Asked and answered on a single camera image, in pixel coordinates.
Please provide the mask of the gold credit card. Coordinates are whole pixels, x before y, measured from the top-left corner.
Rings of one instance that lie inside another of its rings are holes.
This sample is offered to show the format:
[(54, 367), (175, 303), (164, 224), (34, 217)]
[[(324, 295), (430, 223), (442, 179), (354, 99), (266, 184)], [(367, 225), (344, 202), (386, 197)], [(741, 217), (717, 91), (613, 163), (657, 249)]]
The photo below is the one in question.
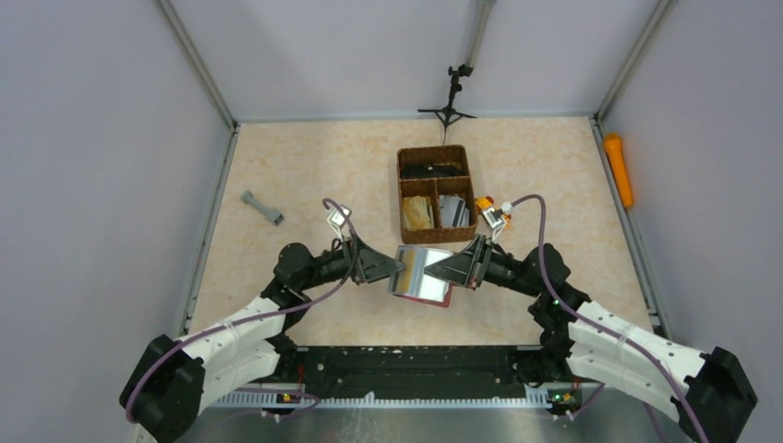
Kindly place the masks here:
[(392, 294), (405, 295), (409, 292), (411, 285), (411, 272), (403, 270), (393, 276), (390, 280), (389, 292)]

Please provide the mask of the red leather card holder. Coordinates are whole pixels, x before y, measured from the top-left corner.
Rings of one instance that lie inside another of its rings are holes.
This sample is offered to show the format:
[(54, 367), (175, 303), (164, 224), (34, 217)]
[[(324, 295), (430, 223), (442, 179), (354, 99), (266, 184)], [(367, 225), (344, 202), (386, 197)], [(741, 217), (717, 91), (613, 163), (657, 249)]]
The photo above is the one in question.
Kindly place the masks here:
[(420, 245), (400, 245), (395, 258), (402, 261), (405, 270), (411, 272), (411, 285), (405, 295), (394, 296), (425, 305), (448, 307), (451, 303), (452, 285), (425, 274), (425, 266), (452, 256), (453, 252)]

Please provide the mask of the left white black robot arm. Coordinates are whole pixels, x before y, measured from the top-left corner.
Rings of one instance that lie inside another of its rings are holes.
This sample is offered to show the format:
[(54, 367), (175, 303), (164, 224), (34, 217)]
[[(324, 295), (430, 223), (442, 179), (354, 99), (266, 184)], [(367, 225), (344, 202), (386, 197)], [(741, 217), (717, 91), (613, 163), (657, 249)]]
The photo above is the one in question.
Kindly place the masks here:
[(301, 243), (286, 245), (270, 283), (247, 305), (199, 332), (148, 344), (119, 397), (126, 419), (159, 442), (176, 441), (222, 396), (288, 371), (296, 346), (286, 332), (312, 306), (349, 281), (383, 281), (403, 270), (356, 235), (334, 239), (318, 256)]

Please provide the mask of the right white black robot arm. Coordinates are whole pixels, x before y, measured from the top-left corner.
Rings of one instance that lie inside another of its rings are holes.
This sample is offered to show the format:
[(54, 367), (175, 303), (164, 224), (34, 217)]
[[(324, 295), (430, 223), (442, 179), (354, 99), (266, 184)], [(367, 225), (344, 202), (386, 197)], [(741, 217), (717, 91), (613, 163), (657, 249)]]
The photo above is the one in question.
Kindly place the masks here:
[(758, 404), (734, 353), (685, 346), (610, 312), (569, 284), (571, 271), (549, 243), (520, 260), (479, 235), (425, 273), (467, 289), (488, 282), (534, 297), (528, 311), (548, 358), (657, 409), (696, 442), (738, 441)]

